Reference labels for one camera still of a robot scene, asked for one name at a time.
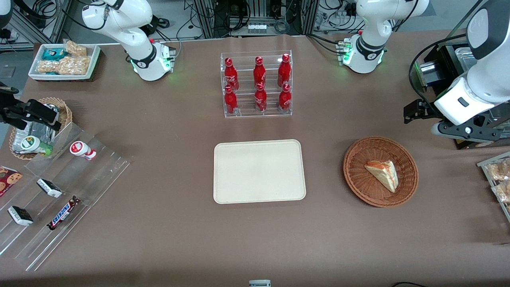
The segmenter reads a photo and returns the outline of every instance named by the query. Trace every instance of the snickers bar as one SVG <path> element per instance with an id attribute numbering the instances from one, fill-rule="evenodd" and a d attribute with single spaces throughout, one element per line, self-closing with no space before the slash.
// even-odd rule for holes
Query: snickers bar
<path id="1" fill-rule="evenodd" d="M 59 211 L 57 216 L 53 218 L 53 220 L 47 225 L 50 230 L 55 230 L 59 224 L 64 221 L 64 219 L 71 213 L 76 205 L 80 203 L 76 196 L 72 196 L 72 198 L 64 205 L 64 207 Z"/>

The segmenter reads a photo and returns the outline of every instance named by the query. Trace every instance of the brown woven basket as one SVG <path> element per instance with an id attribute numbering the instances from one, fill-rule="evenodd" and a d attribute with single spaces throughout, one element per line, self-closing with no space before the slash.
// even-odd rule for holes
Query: brown woven basket
<path id="1" fill-rule="evenodd" d="M 65 102 L 59 98 L 44 98 L 38 100 L 43 104 L 52 104 L 59 108 L 60 114 L 59 114 L 59 122 L 62 124 L 62 127 L 60 128 L 59 132 L 62 131 L 62 129 L 67 126 L 67 124 L 72 122 L 72 112 L 69 109 L 69 107 L 65 104 Z M 36 154 L 35 153 L 29 153 L 29 154 L 17 154 L 12 149 L 12 143 L 14 142 L 14 136 L 16 135 L 16 129 L 13 128 L 11 132 L 11 136 L 9 138 L 9 148 L 11 149 L 11 153 L 22 160 L 31 160 L 33 159 Z"/>
<path id="2" fill-rule="evenodd" d="M 367 161 L 391 160 L 398 176 L 395 193 L 387 190 L 365 168 Z M 355 142 L 344 157 L 344 175 L 351 190 L 366 203 L 377 207 L 395 207 L 408 201 L 418 187 L 418 168 L 407 150 L 385 137 L 366 137 Z"/>

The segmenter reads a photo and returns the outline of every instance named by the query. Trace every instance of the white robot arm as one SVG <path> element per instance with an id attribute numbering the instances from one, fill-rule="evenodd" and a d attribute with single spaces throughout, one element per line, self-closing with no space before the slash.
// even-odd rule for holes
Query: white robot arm
<path id="1" fill-rule="evenodd" d="M 11 20 L 12 0 L 0 0 L 0 29 Z"/>
<path id="2" fill-rule="evenodd" d="M 152 20 L 152 9 L 146 0 L 100 0 L 83 7 L 82 17 L 87 27 L 124 47 L 143 80 L 155 81 L 173 70 L 175 51 L 151 43 L 138 28 Z"/>
<path id="3" fill-rule="evenodd" d="M 467 38 L 478 62 L 434 102 L 454 125 L 510 100 L 510 2 L 489 0 L 468 24 Z"/>
<path id="4" fill-rule="evenodd" d="M 343 51 L 347 54 L 343 57 L 343 65 L 360 74 L 375 70 L 393 32 L 389 19 L 419 16 L 428 3 L 429 0 L 358 0 L 357 14 L 363 18 L 365 26 L 361 35 L 344 40 Z"/>

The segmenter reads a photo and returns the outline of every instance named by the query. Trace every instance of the yogurt bottle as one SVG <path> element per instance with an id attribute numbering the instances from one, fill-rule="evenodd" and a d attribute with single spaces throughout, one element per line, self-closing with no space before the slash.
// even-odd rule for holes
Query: yogurt bottle
<path id="1" fill-rule="evenodd" d="M 86 143 L 80 140 L 73 142 L 69 151 L 73 155 L 81 156 L 86 160 L 92 160 L 97 155 L 97 152 L 94 149 L 90 148 Z"/>
<path id="2" fill-rule="evenodd" d="M 52 146 L 31 135 L 27 136 L 21 141 L 21 147 L 26 151 L 40 153 L 44 156 L 52 154 L 53 151 Z"/>

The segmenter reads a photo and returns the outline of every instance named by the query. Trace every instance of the red bottle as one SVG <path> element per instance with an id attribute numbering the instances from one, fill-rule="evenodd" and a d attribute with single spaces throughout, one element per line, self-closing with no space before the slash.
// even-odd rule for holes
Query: red bottle
<path id="1" fill-rule="evenodd" d="M 237 91 L 239 89 L 239 79 L 237 78 L 237 70 L 234 68 L 232 58 L 225 59 L 225 66 L 226 83 Z"/>
<path id="2" fill-rule="evenodd" d="M 267 108 L 267 94 L 264 91 L 264 83 L 257 83 L 257 91 L 255 92 L 255 109 L 263 112 Z"/>
<path id="3" fill-rule="evenodd" d="M 225 87 L 225 104 L 227 113 L 236 114 L 239 112 L 239 108 L 237 107 L 237 97 L 236 94 L 232 92 L 231 86 Z"/>
<path id="4" fill-rule="evenodd" d="M 278 87 L 281 87 L 283 84 L 288 84 L 290 80 L 290 70 L 292 69 L 289 63 L 290 55 L 283 54 L 282 63 L 278 68 Z"/>
<path id="5" fill-rule="evenodd" d="M 253 79 L 254 85 L 257 86 L 258 83 L 266 84 L 266 68 L 262 64 L 262 57 L 257 56 L 255 58 L 255 69 L 253 69 Z"/>
<path id="6" fill-rule="evenodd" d="M 290 94 L 290 85 L 284 84 L 282 87 L 282 92 L 280 93 L 278 110 L 281 113 L 288 113 L 290 110 L 291 103 L 292 103 L 292 95 Z"/>

